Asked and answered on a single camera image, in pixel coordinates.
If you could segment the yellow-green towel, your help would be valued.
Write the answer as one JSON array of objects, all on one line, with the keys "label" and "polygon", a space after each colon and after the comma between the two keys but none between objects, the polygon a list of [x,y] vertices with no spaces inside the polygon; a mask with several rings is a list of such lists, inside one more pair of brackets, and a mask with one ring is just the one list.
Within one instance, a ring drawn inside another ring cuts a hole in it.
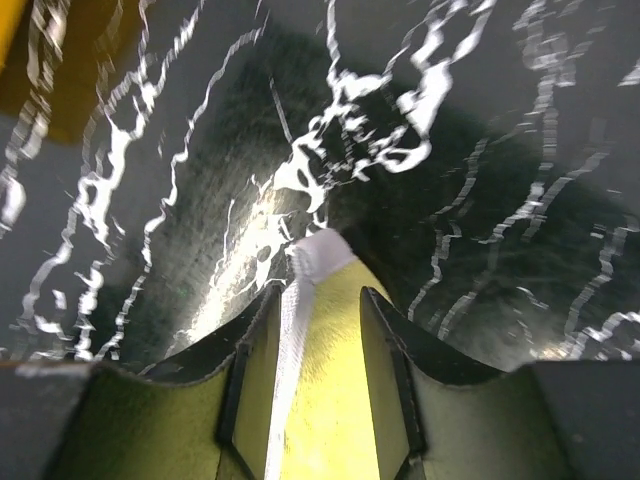
[{"label": "yellow-green towel", "polygon": [[288,254],[265,476],[376,479],[360,292],[382,285],[334,229]]}]

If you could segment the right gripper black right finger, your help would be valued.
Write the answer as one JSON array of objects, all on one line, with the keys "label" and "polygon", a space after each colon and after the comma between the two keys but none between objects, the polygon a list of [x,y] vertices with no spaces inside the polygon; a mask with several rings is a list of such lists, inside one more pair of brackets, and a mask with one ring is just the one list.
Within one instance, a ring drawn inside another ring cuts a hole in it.
[{"label": "right gripper black right finger", "polygon": [[360,325],[381,478],[638,477],[637,361],[537,361],[506,373],[371,287]]}]

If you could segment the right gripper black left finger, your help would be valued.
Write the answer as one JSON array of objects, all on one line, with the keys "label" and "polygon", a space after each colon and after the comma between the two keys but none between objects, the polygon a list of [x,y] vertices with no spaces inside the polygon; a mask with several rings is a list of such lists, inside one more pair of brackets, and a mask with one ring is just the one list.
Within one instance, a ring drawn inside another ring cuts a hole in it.
[{"label": "right gripper black left finger", "polygon": [[181,352],[130,373],[112,362],[1,366],[5,479],[262,479],[280,291]]}]

